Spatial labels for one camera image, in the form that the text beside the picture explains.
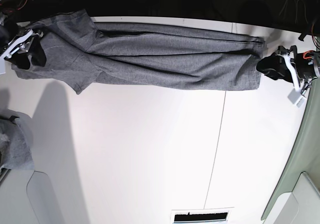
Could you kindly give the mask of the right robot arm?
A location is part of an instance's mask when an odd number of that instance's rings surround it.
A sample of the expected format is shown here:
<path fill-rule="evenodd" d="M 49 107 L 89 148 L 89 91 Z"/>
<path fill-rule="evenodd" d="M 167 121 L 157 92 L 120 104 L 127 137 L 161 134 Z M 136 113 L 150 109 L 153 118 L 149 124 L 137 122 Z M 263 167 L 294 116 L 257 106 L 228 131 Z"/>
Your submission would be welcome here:
<path fill-rule="evenodd" d="M 14 13 L 23 9 L 29 0 L 21 0 L 16 6 L 12 0 L 0 3 L 0 72 L 5 74 L 5 62 L 19 69 L 28 70 L 32 65 L 44 67 L 46 55 L 41 46 L 44 36 L 40 29 L 19 26 Z"/>

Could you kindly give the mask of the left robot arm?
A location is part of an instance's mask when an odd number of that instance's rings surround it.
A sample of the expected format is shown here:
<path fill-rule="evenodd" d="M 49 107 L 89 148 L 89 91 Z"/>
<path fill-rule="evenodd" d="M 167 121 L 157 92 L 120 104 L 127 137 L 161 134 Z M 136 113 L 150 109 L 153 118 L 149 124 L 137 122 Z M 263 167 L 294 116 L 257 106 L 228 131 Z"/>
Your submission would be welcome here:
<path fill-rule="evenodd" d="M 289 49 L 278 46 L 270 56 L 260 60 L 256 70 L 272 80 L 284 80 L 293 84 L 296 92 L 301 92 L 320 77 L 320 51 L 298 52 L 296 45 Z"/>

